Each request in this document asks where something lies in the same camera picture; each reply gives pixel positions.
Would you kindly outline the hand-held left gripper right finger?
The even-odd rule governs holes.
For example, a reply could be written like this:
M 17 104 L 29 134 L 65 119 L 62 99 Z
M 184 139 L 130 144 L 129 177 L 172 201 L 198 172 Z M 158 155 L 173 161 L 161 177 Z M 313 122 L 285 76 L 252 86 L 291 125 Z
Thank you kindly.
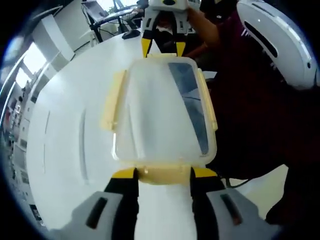
M 279 232 L 259 216 L 258 207 L 233 188 L 226 188 L 208 168 L 190 170 L 190 195 L 199 240 L 272 240 Z

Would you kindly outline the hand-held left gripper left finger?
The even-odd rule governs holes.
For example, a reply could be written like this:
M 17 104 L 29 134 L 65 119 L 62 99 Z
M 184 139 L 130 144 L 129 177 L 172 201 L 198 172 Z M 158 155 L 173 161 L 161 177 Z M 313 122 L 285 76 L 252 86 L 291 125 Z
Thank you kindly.
M 114 173 L 104 191 L 77 206 L 71 220 L 52 229 L 53 240 L 133 240 L 139 213 L 139 174 L 135 167 Z

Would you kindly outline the person's right hand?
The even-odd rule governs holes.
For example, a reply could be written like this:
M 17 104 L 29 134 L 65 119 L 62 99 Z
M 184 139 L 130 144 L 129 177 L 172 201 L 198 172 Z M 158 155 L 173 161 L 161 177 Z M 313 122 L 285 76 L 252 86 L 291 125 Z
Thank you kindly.
M 197 29 L 199 28 L 199 20 L 203 16 L 203 13 L 191 7 L 188 7 L 186 12 L 187 12 L 187 21 L 196 32 Z

